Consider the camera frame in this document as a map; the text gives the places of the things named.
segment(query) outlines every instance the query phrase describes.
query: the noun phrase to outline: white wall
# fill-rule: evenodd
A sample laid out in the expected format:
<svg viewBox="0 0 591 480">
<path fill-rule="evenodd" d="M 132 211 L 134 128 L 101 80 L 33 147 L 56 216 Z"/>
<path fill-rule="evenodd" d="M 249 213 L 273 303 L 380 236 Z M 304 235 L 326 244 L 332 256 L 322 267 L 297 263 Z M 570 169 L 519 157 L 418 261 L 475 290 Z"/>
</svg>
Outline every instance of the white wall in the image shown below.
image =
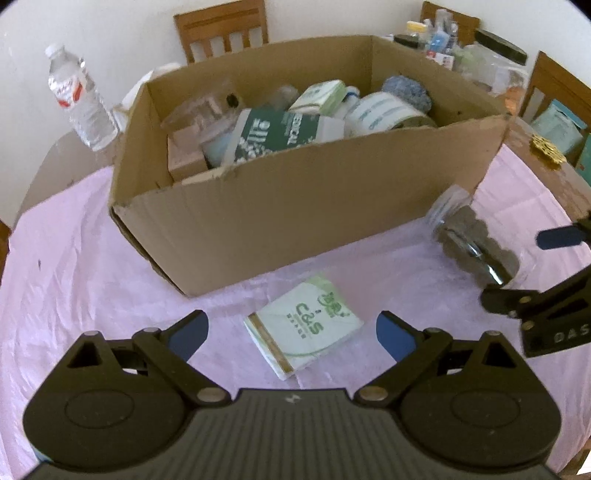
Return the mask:
<svg viewBox="0 0 591 480">
<path fill-rule="evenodd" d="M 52 143 L 68 131 L 47 87 L 44 49 L 86 58 L 108 105 L 144 73 L 184 62 L 173 15 L 222 0 L 17 0 L 0 17 L 0 219 L 14 221 Z M 397 33 L 421 0 L 266 0 L 271 41 Z M 546 51 L 591 85 L 591 24 L 567 0 L 440 0 L 526 49 Z"/>
</svg>

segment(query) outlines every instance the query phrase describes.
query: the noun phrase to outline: open cardboard box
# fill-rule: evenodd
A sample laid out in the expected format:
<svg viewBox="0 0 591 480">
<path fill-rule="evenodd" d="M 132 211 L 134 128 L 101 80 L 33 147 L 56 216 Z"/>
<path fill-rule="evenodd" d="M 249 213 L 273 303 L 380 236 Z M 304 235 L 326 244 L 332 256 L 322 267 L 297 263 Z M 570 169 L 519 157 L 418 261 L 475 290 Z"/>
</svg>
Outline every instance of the open cardboard box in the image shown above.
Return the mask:
<svg viewBox="0 0 591 480">
<path fill-rule="evenodd" d="M 341 79 L 362 95 L 403 74 L 442 127 L 283 151 L 173 186 L 160 123 L 230 78 L 247 105 L 283 84 Z M 192 64 L 146 84 L 131 111 L 111 216 L 154 268 L 196 296 L 402 225 L 451 184 L 473 192 L 501 146 L 501 102 L 420 54 L 378 37 L 309 38 Z"/>
</svg>

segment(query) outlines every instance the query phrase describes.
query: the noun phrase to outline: gray fuzzy ball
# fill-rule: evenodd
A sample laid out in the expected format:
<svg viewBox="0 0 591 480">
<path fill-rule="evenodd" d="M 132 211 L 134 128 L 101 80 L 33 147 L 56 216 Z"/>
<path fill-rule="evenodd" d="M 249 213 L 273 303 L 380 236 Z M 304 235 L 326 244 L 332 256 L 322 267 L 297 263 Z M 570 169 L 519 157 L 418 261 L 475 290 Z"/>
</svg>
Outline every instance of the gray fuzzy ball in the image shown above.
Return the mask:
<svg viewBox="0 0 591 480">
<path fill-rule="evenodd" d="M 425 87 L 416 80 L 402 75 L 387 79 L 382 86 L 382 91 L 397 96 L 423 113 L 429 113 L 433 106 Z"/>
</svg>

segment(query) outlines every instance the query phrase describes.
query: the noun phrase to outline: yellow cap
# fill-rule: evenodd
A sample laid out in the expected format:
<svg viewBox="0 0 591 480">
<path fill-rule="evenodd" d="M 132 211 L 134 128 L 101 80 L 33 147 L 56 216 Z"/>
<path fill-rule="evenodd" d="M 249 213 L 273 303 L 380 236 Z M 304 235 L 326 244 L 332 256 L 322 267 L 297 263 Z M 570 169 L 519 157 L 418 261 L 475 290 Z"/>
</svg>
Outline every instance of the yellow cap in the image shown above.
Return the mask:
<svg viewBox="0 0 591 480">
<path fill-rule="evenodd" d="M 407 22 L 407 30 L 416 33 L 425 33 L 427 31 L 427 26 L 420 22 Z"/>
</svg>

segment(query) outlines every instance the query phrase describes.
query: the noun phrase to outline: clear plastic bottle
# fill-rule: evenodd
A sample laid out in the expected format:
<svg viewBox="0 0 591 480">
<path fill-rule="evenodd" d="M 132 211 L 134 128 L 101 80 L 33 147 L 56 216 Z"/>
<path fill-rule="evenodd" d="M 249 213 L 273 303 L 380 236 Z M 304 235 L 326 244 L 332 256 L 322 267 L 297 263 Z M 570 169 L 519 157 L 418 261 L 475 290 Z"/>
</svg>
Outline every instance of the clear plastic bottle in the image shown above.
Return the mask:
<svg viewBox="0 0 591 480">
<path fill-rule="evenodd" d="M 49 88 L 67 111 L 72 127 L 92 151 L 105 148 L 119 130 L 86 71 L 85 61 L 61 44 L 50 45 L 45 54 L 51 60 Z"/>
</svg>

